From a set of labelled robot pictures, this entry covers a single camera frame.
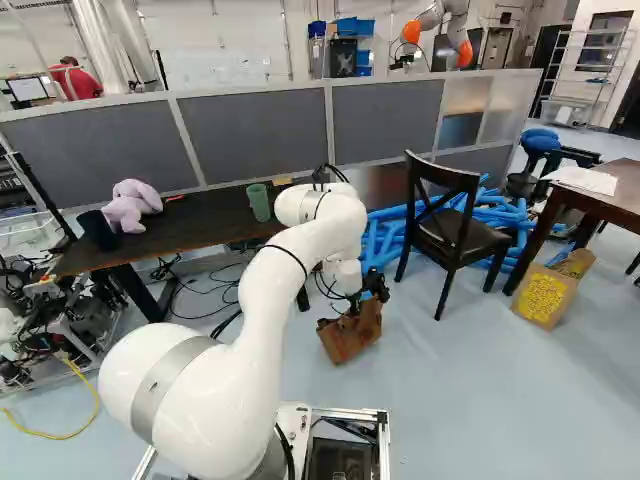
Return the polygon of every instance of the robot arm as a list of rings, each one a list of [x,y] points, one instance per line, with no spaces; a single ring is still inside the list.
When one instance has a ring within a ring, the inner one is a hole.
[[[456,67],[468,66],[473,58],[473,47],[465,28],[468,10],[467,0],[435,0],[428,9],[404,26],[400,38],[407,42],[405,53],[414,53],[420,41],[420,33],[442,24],[444,15],[448,12],[451,20],[447,26],[447,37],[458,54]]]
[[[262,461],[280,401],[284,327],[312,268],[335,262],[352,290],[345,293],[362,287],[366,210],[350,185],[323,190],[302,185],[278,196],[276,215],[292,228],[244,271],[244,325],[232,344],[157,323],[134,330],[104,359],[98,386],[107,410],[200,480],[246,479]]]

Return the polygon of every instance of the wooden table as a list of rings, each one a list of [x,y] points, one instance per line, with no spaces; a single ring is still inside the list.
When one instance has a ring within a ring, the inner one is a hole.
[[[610,197],[554,183],[553,192],[538,218],[538,224],[502,289],[506,295],[512,295],[518,287],[563,207],[575,208],[585,213],[578,227],[574,249],[583,248],[589,243],[602,220],[640,235],[640,161],[621,158],[600,165],[593,171],[617,177],[615,195]]]
[[[345,172],[369,209],[406,201],[407,174],[403,162]],[[298,182],[310,180],[298,179]],[[160,302],[156,302],[131,263],[211,245],[268,238],[283,230],[285,227],[275,216],[264,223],[254,218],[245,189],[246,185],[241,185],[191,193],[182,200],[169,202],[160,215],[143,219],[147,227],[145,233],[125,235],[122,245],[112,252],[99,250],[83,236],[69,247],[51,273],[64,277],[88,271],[103,282],[108,282],[107,277],[113,275],[147,320],[163,321],[176,284],[168,285]],[[269,189],[272,211],[280,190]],[[303,288],[298,297],[301,308],[306,303],[305,296]]]

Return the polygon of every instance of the red object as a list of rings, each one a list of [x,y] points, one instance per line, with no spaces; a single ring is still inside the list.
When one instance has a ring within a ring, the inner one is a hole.
[[[167,197],[164,199],[164,203],[174,202],[176,200],[182,200],[184,195],[176,195],[175,197]]]
[[[420,41],[420,29],[420,21],[410,20],[402,29],[402,34],[407,42],[417,44]]]
[[[57,70],[59,68],[62,69],[68,67],[68,65],[54,65],[51,69]],[[72,94],[69,85],[67,85],[67,76],[64,70],[51,72],[51,76],[60,84],[69,101],[96,98],[100,96],[103,90],[102,85],[100,85],[95,78],[84,70],[69,70],[69,78],[71,79],[71,85],[75,91],[75,96]]]
[[[471,42],[469,40],[467,40],[462,45],[460,45],[460,48],[458,49],[458,54],[459,54],[458,63],[456,67],[458,68],[468,67],[469,64],[471,63],[471,60],[473,60],[473,47],[471,46]]]

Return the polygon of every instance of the yellow label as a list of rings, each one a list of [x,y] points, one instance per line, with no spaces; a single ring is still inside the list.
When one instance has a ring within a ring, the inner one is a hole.
[[[564,299],[567,285],[544,273],[534,273],[518,299],[518,311],[526,318],[548,323]]]

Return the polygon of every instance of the cardboard box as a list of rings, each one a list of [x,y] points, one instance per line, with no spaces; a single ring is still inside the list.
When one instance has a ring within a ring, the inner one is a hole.
[[[586,248],[571,252],[551,268],[532,263],[514,294],[511,310],[551,331],[562,318],[596,257]]]
[[[362,302],[359,316],[343,314],[338,319],[321,318],[316,333],[331,361],[340,365],[380,338],[382,302],[373,296]]]

